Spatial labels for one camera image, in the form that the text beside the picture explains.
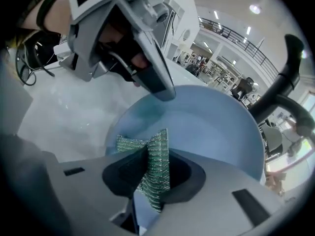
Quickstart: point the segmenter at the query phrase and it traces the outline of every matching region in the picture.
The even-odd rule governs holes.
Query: white column
[[[214,62],[217,61],[217,56],[219,55],[219,53],[220,53],[220,51],[221,51],[221,49],[222,49],[223,46],[224,46],[223,43],[220,43],[220,44],[218,45],[218,47],[216,48],[215,52],[212,54],[212,56],[211,56],[209,62],[207,63],[207,65],[208,65],[208,64],[211,65],[211,60],[214,61]]]

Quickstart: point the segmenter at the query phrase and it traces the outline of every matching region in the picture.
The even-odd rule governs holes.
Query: blue plate
[[[264,146],[255,120],[232,97],[202,86],[178,86],[168,102],[140,99],[110,130],[106,153],[115,151],[117,135],[146,140],[163,128],[170,148],[230,163],[260,181]]]

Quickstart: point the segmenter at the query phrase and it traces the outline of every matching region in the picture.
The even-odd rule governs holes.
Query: railing
[[[228,27],[219,25],[216,22],[204,18],[201,18],[201,20],[202,22],[199,22],[200,27],[203,27],[207,30],[213,31],[221,35],[222,37],[225,37],[226,39],[230,40],[238,47],[243,49],[261,66],[261,68],[266,72],[266,74],[271,78],[271,80],[274,81],[274,79],[278,75],[277,69],[256,46],[254,46],[243,36],[229,29]]]

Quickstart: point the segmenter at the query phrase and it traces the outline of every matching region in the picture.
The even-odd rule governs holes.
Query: green striped cloth
[[[149,141],[117,136],[117,153],[145,145],[148,147],[148,169],[137,190],[146,195],[153,209],[161,212],[160,196],[170,189],[167,129],[159,131]]]

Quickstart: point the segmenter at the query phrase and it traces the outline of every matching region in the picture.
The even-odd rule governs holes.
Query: white tabletop
[[[167,64],[175,85],[207,86],[176,63]],[[26,86],[33,102],[18,135],[54,153],[59,162],[103,156],[111,125],[148,94],[114,73],[84,82],[63,68],[52,72],[55,78],[38,72],[36,84]]]

